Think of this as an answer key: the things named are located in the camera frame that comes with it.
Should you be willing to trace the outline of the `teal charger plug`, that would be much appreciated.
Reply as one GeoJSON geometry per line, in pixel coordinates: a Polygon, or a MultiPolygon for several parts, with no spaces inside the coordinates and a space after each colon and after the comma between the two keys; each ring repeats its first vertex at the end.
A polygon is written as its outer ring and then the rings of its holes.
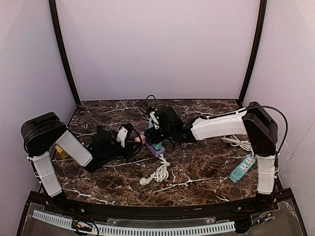
{"type": "Polygon", "coordinates": [[[153,147],[156,151],[160,151],[160,150],[163,149],[162,143],[153,144],[152,147],[153,147]]]}

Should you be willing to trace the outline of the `pink charger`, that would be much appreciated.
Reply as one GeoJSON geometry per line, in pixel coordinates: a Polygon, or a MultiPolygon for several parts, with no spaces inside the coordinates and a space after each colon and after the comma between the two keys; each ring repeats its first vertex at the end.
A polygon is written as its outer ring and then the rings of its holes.
{"type": "Polygon", "coordinates": [[[146,139],[145,139],[145,136],[140,136],[140,137],[136,137],[134,141],[138,143],[141,142],[142,144],[144,144],[146,142],[146,139]]]}

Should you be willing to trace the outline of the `purple power strip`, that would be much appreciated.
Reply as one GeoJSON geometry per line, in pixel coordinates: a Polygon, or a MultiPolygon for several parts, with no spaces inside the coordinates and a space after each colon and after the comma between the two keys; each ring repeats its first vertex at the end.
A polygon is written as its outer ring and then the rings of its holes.
{"type": "Polygon", "coordinates": [[[141,186],[145,186],[151,183],[152,180],[156,182],[163,182],[168,179],[169,171],[168,168],[171,166],[171,163],[166,160],[164,157],[165,148],[161,147],[159,150],[156,150],[152,145],[147,142],[144,143],[149,151],[154,155],[154,157],[160,161],[160,166],[156,168],[156,170],[148,177],[141,178],[139,180],[139,184],[141,186]]]}

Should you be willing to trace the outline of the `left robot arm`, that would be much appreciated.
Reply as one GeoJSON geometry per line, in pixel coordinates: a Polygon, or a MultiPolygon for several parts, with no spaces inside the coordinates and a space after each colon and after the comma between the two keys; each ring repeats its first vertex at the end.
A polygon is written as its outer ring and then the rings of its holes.
{"type": "Polygon", "coordinates": [[[118,131],[97,126],[92,142],[86,145],[54,112],[24,122],[21,135],[34,175],[49,197],[55,197],[63,191],[52,163],[57,152],[56,147],[61,148],[87,172],[93,173],[118,157],[131,159],[140,152],[144,144],[140,133],[131,123],[126,123],[118,131]]]}

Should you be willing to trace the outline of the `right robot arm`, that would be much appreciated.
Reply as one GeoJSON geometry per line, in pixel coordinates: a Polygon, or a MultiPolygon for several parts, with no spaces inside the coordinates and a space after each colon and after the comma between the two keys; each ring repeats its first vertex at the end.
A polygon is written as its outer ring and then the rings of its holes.
{"type": "Polygon", "coordinates": [[[229,113],[199,116],[187,121],[183,121],[171,106],[163,106],[149,114],[152,125],[144,131],[144,136],[151,145],[165,140],[181,144],[216,137],[246,137],[251,145],[250,152],[258,161],[257,192],[270,195],[274,191],[277,158],[284,143],[278,142],[279,127],[269,110],[282,116],[285,127],[288,127],[282,111],[258,102],[229,113]]]}

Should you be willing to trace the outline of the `dark blue cube socket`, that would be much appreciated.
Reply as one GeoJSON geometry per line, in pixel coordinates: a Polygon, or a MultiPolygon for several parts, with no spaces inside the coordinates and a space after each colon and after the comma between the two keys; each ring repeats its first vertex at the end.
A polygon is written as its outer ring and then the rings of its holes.
{"type": "Polygon", "coordinates": [[[158,144],[158,137],[156,135],[152,135],[152,134],[146,134],[146,143],[149,145],[155,145],[158,144]]]}

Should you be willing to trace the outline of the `light blue charger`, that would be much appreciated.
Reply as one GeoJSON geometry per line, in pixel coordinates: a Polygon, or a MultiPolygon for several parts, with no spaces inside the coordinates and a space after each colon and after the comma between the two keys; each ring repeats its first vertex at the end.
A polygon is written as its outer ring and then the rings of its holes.
{"type": "Polygon", "coordinates": [[[148,129],[155,129],[155,125],[153,124],[153,121],[149,121],[148,129]]]}

